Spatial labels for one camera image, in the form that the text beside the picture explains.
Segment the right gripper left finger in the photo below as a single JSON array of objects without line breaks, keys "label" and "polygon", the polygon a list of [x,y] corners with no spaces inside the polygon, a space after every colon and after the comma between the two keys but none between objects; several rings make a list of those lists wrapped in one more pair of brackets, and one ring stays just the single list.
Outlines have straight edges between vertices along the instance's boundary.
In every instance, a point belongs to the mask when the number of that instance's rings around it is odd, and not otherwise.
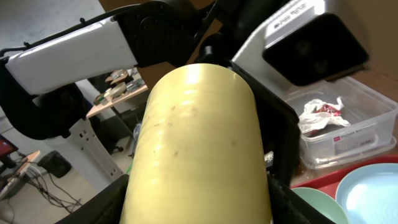
[{"label": "right gripper left finger", "polygon": [[78,210],[56,224],[118,224],[129,176],[123,174]]}]

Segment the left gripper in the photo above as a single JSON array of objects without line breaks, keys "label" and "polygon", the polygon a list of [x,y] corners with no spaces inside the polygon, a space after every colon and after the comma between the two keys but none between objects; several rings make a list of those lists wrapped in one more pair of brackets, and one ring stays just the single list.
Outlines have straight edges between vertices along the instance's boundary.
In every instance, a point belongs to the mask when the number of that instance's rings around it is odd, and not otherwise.
[{"label": "left gripper", "polygon": [[226,67],[249,85],[256,102],[264,153],[274,153],[271,173],[275,179],[289,186],[294,169],[299,164],[298,116],[287,103],[229,58],[236,49],[235,42],[217,32],[200,44],[198,61]]}]

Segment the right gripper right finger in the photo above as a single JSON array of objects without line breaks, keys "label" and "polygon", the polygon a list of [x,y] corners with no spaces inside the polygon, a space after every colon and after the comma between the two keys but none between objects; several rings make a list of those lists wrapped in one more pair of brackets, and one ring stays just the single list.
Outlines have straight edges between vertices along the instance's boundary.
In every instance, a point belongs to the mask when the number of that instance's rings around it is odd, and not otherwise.
[{"label": "right gripper right finger", "polygon": [[271,174],[267,181],[275,224],[334,224]]}]

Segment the white napkin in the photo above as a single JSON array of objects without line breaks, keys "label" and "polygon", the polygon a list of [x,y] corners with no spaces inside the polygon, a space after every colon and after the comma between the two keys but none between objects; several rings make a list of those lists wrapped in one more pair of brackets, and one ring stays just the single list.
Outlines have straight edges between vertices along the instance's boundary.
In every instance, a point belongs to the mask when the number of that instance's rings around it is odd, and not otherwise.
[{"label": "white napkin", "polygon": [[341,97],[337,97],[336,101],[337,104],[331,104],[320,99],[314,99],[306,103],[303,107],[303,113],[298,117],[298,127],[301,133],[304,135],[313,134],[324,129],[328,125],[350,126],[351,123],[342,117],[342,112],[341,116],[330,116],[327,113],[315,113],[315,111],[320,109],[324,104],[333,106],[341,111],[345,107]]}]

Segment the mint green bowl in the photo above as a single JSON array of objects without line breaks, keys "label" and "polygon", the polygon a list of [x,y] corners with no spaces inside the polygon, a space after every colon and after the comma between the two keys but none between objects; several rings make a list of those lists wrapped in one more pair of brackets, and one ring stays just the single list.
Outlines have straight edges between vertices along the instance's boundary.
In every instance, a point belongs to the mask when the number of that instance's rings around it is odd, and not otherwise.
[{"label": "mint green bowl", "polygon": [[349,224],[348,217],[342,207],[326,193],[308,187],[297,187],[292,191],[334,223]]}]

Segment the red snack wrapper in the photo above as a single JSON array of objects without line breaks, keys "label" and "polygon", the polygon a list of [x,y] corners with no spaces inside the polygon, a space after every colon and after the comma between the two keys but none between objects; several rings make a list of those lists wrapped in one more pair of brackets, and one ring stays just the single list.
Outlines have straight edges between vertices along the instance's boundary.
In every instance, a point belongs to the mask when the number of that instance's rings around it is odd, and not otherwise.
[{"label": "red snack wrapper", "polygon": [[330,116],[341,116],[341,111],[330,106],[328,104],[322,105],[322,107],[315,111],[315,113],[327,113]]}]

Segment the large light blue plate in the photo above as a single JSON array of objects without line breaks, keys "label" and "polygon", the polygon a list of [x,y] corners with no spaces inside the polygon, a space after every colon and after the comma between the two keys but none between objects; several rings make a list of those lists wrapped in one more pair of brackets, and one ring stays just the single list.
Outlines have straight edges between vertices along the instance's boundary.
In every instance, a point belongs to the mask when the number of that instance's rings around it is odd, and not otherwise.
[{"label": "large light blue plate", "polygon": [[360,167],[338,185],[335,199],[350,223],[397,224],[397,164]]}]

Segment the yellow plastic cup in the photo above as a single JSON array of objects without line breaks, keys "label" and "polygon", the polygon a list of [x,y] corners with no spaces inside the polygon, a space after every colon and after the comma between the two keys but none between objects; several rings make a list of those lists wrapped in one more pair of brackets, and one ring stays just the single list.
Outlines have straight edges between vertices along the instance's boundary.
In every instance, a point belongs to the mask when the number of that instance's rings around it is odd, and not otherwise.
[{"label": "yellow plastic cup", "polygon": [[192,64],[147,102],[121,223],[272,223],[254,95],[235,72]]}]

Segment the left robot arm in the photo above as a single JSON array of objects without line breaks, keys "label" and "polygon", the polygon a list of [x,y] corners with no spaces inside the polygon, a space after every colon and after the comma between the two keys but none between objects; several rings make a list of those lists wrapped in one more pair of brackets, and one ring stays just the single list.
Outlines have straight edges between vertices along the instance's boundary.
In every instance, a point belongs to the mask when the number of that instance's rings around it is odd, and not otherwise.
[{"label": "left robot arm", "polygon": [[1,108],[23,135],[54,142],[57,151],[95,188],[105,189],[122,175],[96,138],[85,114],[78,81],[120,68],[140,68],[155,92],[173,73],[203,62],[231,67],[254,93],[261,137],[274,146],[273,174],[292,178],[299,151],[298,117],[293,109],[234,61],[215,55],[206,32],[214,20],[225,23],[229,40],[241,29],[240,14],[252,25],[270,2],[211,1],[199,9],[191,1],[147,1],[81,20],[33,44],[1,50]]}]

